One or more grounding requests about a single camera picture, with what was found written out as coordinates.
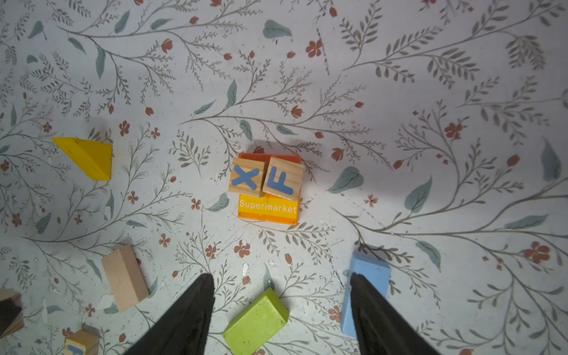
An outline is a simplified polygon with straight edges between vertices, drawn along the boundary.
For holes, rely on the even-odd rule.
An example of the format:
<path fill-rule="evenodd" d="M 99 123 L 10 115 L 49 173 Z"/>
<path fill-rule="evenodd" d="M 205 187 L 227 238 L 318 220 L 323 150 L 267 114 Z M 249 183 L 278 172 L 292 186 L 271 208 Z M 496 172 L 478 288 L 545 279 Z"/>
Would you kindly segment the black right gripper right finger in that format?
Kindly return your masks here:
<path fill-rule="evenodd" d="M 361 354 L 439 354 L 374 288 L 359 296 L 353 308 Z"/>

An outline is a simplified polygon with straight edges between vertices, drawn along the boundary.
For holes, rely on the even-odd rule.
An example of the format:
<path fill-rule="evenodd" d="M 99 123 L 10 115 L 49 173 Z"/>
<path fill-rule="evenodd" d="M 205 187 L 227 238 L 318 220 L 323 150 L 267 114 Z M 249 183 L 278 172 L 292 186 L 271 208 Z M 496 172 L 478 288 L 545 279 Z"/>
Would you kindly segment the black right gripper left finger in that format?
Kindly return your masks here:
<path fill-rule="evenodd" d="M 203 354 L 214 306 L 214 278 L 200 275 L 127 354 Z"/>

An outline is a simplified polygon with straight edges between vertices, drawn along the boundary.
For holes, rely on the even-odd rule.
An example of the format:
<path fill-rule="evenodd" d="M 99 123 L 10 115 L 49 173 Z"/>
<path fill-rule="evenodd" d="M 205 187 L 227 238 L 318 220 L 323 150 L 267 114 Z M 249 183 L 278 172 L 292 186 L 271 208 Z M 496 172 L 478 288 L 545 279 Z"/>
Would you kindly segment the orange supermarket wood block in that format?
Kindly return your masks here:
<path fill-rule="evenodd" d="M 238 217 L 244 220 L 297 226 L 299 212 L 300 201 L 289 201 L 269 194 L 261 198 L 239 196 Z"/>

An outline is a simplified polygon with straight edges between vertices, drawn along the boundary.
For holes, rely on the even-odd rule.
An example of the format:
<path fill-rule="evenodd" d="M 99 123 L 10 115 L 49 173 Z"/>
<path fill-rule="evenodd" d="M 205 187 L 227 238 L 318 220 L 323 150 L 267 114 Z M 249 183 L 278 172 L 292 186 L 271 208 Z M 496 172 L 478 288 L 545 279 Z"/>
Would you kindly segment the letter X wood cube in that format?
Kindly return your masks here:
<path fill-rule="evenodd" d="M 245 158 L 235 158 L 229 179 L 229 192 L 254 198 L 263 197 L 263 181 L 266 163 Z"/>

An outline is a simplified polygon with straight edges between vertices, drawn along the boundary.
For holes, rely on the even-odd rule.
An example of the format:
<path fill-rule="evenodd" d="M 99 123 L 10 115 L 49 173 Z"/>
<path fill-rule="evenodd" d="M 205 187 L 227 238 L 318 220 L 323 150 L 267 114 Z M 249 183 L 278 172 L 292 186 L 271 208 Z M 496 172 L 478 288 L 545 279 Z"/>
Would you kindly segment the letter F wood cube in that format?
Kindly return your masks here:
<path fill-rule="evenodd" d="M 263 182 L 263 191 L 289 201 L 297 201 L 304 170 L 303 164 L 271 157 Z"/>

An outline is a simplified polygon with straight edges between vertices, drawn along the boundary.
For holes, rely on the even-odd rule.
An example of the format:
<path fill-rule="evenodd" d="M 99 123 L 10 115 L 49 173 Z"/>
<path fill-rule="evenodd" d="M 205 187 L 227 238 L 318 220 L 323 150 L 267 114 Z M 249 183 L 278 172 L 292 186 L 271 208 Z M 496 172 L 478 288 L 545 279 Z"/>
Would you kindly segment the yellow wedge wood block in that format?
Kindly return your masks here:
<path fill-rule="evenodd" d="M 111 180 L 111 144 L 78 138 L 53 138 L 52 141 L 92 180 Z"/>

